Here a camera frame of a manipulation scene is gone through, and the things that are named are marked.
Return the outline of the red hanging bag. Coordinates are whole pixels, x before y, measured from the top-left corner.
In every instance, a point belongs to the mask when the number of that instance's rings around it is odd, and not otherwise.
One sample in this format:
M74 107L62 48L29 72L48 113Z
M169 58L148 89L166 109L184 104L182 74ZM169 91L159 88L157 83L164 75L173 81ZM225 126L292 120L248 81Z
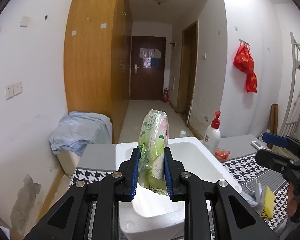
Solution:
M254 72L254 61L249 46L242 41L234 57L233 65L246 74L245 91L247 93L257 93L257 76Z

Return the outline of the red fire extinguisher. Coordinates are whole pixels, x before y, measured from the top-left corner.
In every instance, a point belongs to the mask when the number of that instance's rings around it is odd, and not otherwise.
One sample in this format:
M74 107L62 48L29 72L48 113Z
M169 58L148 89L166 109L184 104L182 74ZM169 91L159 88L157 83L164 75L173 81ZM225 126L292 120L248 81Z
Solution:
M169 97L169 89L168 89L168 88L165 88L165 89L164 89L164 92L163 92L162 101L163 101L164 103L168 103L168 101L169 101L168 97Z

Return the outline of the red snack packet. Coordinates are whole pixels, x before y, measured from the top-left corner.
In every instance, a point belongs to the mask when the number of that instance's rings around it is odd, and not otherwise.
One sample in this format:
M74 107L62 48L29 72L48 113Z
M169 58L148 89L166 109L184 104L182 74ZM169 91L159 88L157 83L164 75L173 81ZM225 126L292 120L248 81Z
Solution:
M215 154L214 154L214 156L215 156L221 163L227 161L229 155L230 155L230 151L227 151L227 150L224 150L224 149L221 149L221 148L218 148L218 149L215 151Z

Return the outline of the green tissue pack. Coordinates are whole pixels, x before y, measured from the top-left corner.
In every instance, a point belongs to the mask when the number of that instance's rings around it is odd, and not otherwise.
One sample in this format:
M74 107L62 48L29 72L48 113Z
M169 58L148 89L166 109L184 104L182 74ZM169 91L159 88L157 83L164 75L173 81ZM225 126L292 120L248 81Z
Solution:
M169 140L169 122L165 112L151 109L146 114L139 135L138 183L144 189L167 195L164 175L164 148Z

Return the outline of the light blue face mask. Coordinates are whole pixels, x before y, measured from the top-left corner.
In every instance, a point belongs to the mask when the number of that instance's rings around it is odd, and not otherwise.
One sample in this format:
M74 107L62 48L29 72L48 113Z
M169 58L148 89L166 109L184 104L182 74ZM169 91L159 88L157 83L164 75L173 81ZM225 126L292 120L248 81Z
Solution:
M266 189L256 178L248 179L242 185L241 196L259 214L264 210L264 198Z

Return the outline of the light blue cloth pile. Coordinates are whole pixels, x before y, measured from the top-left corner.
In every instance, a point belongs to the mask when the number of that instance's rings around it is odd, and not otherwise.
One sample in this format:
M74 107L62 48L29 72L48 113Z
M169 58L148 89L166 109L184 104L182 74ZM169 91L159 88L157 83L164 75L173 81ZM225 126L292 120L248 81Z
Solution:
M88 144L111 144L112 140L113 126L109 117L78 111L64 115L49 138L53 154L66 150L79 157Z

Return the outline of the dark brown door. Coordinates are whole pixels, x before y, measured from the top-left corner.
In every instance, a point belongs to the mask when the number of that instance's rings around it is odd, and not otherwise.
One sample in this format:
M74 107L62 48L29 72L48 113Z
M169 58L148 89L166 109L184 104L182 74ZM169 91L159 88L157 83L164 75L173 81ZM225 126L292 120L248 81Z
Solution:
M133 36L130 99L161 100L164 90L166 38Z

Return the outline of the white styrofoam box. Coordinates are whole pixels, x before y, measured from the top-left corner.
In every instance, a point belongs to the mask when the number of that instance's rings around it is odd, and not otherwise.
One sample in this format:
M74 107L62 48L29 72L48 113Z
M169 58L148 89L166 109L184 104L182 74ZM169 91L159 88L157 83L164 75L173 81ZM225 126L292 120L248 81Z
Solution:
M186 171L203 181L227 181L238 193L242 188L227 169L195 137L168 141L163 175L168 194L136 186L131 202L119 203L119 226L126 239L174 239L184 234L185 202L179 174Z

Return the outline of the white remote control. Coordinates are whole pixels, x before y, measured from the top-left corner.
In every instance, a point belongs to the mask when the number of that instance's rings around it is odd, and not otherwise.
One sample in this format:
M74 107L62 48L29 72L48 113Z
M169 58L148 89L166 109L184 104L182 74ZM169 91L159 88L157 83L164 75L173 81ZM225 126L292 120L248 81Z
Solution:
M267 149L265 146L261 145L258 141L254 140L251 142L251 145L257 149L257 150L261 150L261 149Z

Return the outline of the metal bunk bed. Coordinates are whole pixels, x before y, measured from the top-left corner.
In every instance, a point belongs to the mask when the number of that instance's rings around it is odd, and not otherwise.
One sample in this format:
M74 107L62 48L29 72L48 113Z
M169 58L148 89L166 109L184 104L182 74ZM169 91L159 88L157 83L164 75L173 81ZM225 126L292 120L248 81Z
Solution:
M300 43L290 32L292 49L291 82L288 93L287 107L279 129L279 135L296 135L300 125Z

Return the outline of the yellow sponge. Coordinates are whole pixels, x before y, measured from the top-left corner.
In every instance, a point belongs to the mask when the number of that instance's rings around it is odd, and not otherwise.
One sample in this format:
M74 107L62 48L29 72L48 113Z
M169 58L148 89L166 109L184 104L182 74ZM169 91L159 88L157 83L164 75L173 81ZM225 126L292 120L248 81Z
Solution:
M274 217L275 194L266 186L263 200L263 213L267 218Z

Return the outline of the white red pump bottle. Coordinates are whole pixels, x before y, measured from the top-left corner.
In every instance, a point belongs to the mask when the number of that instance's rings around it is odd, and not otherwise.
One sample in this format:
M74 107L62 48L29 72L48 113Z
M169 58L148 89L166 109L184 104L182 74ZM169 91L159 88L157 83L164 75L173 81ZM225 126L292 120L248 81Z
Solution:
M215 118L212 120L211 125L207 127L204 138L203 145L212 153L215 154L219 141L221 139L220 127L220 111L215 112Z

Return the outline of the wooden wardrobe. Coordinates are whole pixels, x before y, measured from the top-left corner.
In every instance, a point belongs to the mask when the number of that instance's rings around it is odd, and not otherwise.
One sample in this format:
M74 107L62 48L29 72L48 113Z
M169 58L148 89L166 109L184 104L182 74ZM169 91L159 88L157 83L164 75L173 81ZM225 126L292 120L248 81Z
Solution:
M129 0L72 0L64 42L68 111L101 113L117 143L129 103Z

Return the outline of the wooden planks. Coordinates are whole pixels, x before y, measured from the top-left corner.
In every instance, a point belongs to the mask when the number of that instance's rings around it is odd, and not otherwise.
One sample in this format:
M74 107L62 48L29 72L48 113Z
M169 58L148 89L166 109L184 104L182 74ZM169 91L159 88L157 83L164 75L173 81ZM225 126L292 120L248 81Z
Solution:
M277 134L278 127L278 117L279 117L279 105L273 104L270 109L270 118L269 118L269 130L272 134Z

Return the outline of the white wall switch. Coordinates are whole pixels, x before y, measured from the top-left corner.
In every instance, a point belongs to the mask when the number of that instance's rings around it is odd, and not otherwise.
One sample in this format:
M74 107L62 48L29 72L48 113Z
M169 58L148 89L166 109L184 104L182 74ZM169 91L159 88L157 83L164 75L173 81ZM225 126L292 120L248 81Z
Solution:
M19 95L23 92L23 84L22 82L15 83L13 85L7 85L5 87L5 98L6 100Z

